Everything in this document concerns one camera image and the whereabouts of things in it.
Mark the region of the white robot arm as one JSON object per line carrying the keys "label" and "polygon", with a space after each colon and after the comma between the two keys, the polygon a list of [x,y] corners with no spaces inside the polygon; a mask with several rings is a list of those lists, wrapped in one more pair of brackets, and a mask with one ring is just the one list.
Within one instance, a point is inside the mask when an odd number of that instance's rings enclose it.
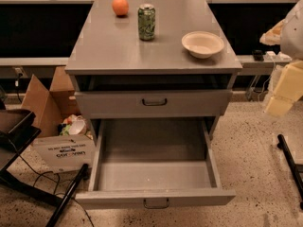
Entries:
{"label": "white robot arm", "polygon": [[273,91],[264,110],[271,116],[282,116],[303,97],[303,0],[263,33],[259,41],[267,45],[279,44],[280,52],[292,59],[278,74],[273,73]]}

